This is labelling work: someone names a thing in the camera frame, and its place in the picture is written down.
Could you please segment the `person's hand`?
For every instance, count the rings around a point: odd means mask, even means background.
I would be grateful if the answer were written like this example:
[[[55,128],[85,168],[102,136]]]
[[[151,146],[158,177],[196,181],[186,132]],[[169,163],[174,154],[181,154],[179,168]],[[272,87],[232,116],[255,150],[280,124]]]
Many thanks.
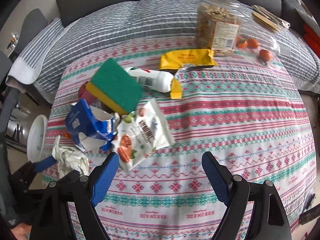
[[[31,225],[20,223],[11,229],[11,232],[17,240],[28,240],[27,234],[31,232]]]

